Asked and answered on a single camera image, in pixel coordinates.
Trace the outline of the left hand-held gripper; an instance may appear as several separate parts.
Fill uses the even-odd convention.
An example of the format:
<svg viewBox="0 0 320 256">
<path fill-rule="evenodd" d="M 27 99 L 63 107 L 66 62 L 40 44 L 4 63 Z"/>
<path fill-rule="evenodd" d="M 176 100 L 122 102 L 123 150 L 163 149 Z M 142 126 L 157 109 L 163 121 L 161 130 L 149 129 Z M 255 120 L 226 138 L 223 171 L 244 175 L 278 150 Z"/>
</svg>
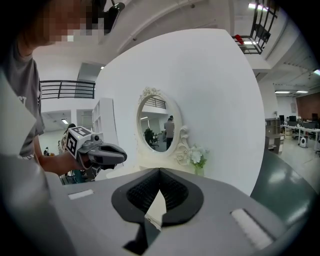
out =
<svg viewBox="0 0 320 256">
<path fill-rule="evenodd" d="M 102 133 L 82 126 L 68 129 L 66 149 L 89 178 L 95 178 L 101 170 L 113 170 L 127 160 L 127 153 L 121 147 L 103 139 Z"/>
</svg>

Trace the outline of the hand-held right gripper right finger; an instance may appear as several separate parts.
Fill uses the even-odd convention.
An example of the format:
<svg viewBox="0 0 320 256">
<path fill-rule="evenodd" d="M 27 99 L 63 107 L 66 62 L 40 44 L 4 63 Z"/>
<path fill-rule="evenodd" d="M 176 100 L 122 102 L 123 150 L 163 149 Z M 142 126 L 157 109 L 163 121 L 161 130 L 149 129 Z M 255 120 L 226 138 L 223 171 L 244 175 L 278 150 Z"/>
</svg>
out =
<svg viewBox="0 0 320 256">
<path fill-rule="evenodd" d="M 188 222 L 163 227 L 147 249 L 148 256 L 250 256 L 257 249 L 248 240 L 231 213 L 245 210 L 274 240 L 286 231 L 286 225 L 272 211 L 225 182 L 171 169 L 197 185 L 204 201 Z"/>
</svg>

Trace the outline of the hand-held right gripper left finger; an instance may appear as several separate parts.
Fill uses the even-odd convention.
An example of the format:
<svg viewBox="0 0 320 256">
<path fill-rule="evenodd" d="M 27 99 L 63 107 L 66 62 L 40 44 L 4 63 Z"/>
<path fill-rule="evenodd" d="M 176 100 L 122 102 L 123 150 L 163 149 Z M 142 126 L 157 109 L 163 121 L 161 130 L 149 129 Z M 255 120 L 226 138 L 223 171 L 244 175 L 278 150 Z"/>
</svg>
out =
<svg viewBox="0 0 320 256">
<path fill-rule="evenodd" d="M 62 185 L 59 177 L 46 173 L 53 205 L 67 229 L 78 256 L 132 256 L 124 246 L 135 240 L 139 225 L 124 221 L 112 205 L 120 186 L 144 175 L 139 171 L 111 179 Z"/>
</svg>

